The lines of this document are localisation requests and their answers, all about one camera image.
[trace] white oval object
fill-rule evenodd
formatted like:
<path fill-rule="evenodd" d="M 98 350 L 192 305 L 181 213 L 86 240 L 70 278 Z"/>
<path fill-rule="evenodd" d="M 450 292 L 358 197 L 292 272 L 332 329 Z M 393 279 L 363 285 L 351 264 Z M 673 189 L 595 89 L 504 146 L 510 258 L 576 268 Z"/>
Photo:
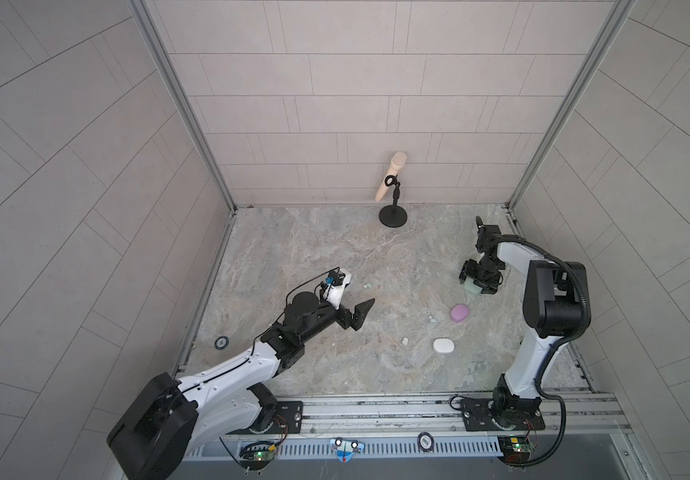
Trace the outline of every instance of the white oval object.
<path fill-rule="evenodd" d="M 436 339 L 433 341 L 433 349 L 438 353 L 451 353 L 454 351 L 454 342 L 449 339 Z"/>

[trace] marble floor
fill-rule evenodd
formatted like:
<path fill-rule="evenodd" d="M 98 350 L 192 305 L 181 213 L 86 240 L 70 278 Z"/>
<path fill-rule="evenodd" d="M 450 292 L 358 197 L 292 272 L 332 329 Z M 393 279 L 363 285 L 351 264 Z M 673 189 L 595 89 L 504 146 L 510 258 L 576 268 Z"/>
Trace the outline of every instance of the marble floor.
<path fill-rule="evenodd" d="M 248 348 L 281 313 L 290 289 L 341 266 L 353 274 L 345 307 L 377 302 L 358 332 L 335 324 L 309 341 L 302 359 L 268 382 L 276 395 L 493 389 L 523 338 L 525 278 L 508 269 L 499 293 L 475 296 L 457 276 L 475 254 L 475 216 L 510 233 L 504 208 L 408 205 L 407 224 L 390 229 L 377 219 L 380 207 L 239 210 L 185 374 Z M 449 318 L 457 303 L 470 308 L 459 324 Z M 220 335 L 230 338 L 222 351 L 214 347 Z M 452 339 L 455 351 L 436 353 L 440 337 Z M 568 351 L 545 385 L 586 386 Z"/>

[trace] metal corner post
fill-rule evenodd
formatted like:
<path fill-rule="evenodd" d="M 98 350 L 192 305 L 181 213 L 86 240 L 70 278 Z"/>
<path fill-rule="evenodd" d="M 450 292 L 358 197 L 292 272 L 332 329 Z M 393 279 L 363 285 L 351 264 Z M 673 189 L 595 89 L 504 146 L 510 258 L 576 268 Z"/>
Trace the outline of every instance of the metal corner post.
<path fill-rule="evenodd" d="M 591 78 L 593 78 L 593 74 L 599 68 L 601 61 L 604 59 L 607 51 L 609 51 L 609 46 L 614 42 L 615 37 L 620 32 L 622 25 L 628 18 L 628 13 L 635 3 L 636 0 L 617 0 L 609 11 L 609 14 L 607 14 L 606 20 L 601 26 L 601 30 L 599 30 L 599 34 L 596 35 L 596 40 L 593 41 L 593 45 L 591 45 L 585 60 L 583 60 L 582 65 L 580 65 L 580 70 L 577 72 L 577 75 L 575 75 L 572 85 L 570 85 L 570 89 L 561 100 L 556 114 L 553 115 L 550 125 L 542 136 L 542 140 L 537 146 L 534 155 L 532 155 L 532 159 L 526 165 L 526 169 L 524 170 L 519 184 L 516 185 L 513 190 L 513 195 L 511 195 L 506 203 L 508 210 L 511 212 L 521 201 L 526 187 L 529 186 L 532 178 L 537 175 L 537 169 L 540 168 L 542 161 L 548 155 L 550 148 L 559 137 L 561 129 L 564 128 L 564 124 L 566 124 L 570 114 L 575 109 L 582 93 L 588 87 Z"/>
<path fill-rule="evenodd" d="M 182 120 L 185 122 L 187 133 L 190 134 L 193 139 L 193 143 L 195 143 L 198 153 L 201 154 L 201 158 L 204 159 L 206 166 L 211 172 L 212 178 L 215 179 L 217 186 L 220 187 L 220 192 L 225 198 L 227 206 L 231 209 L 231 215 L 235 214 L 236 203 L 233 201 L 231 192 L 225 184 L 225 179 L 222 178 L 222 174 L 217 168 L 215 156 L 211 153 L 204 133 L 201 131 L 201 127 L 199 127 L 198 121 L 193 113 L 193 109 L 187 101 L 187 96 L 177 78 L 175 68 L 171 64 L 169 56 L 164 49 L 164 44 L 161 43 L 158 31 L 150 18 L 150 12 L 148 11 L 148 6 L 145 5 L 145 0 L 127 0 L 127 3 L 131 16 L 134 18 L 134 22 L 137 24 L 140 33 L 142 33 L 143 40 L 148 45 L 150 56 L 153 57 L 158 67 L 158 72 L 160 72 L 160 76 L 164 79 L 167 89 L 172 93 L 172 99 L 175 101 L 177 110 L 182 113 Z"/>

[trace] black mounting plate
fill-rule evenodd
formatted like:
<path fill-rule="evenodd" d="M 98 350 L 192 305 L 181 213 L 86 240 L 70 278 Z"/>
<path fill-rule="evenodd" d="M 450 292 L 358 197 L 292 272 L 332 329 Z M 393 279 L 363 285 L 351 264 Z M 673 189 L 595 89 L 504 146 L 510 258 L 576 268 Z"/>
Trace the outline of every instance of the black mounting plate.
<path fill-rule="evenodd" d="M 299 413 L 300 420 L 295 420 L 294 415 Z M 274 415 L 278 415 L 287 421 L 289 433 L 300 433 L 302 429 L 302 402 L 278 402 Z M 234 430 L 227 435 L 280 435 L 281 428 L 277 423 L 271 422 L 271 426 L 265 432 L 252 432 L 249 428 Z"/>
<path fill-rule="evenodd" d="M 463 422 L 465 422 L 466 432 L 508 432 L 498 427 L 492 418 L 489 410 L 489 402 L 492 398 L 463 398 L 459 401 L 459 408 L 463 410 Z M 522 420 L 523 428 L 516 427 L 515 430 L 526 430 L 526 420 L 532 423 L 535 430 L 545 430 L 545 421 L 542 420 L 540 410 L 533 415 L 529 415 Z"/>

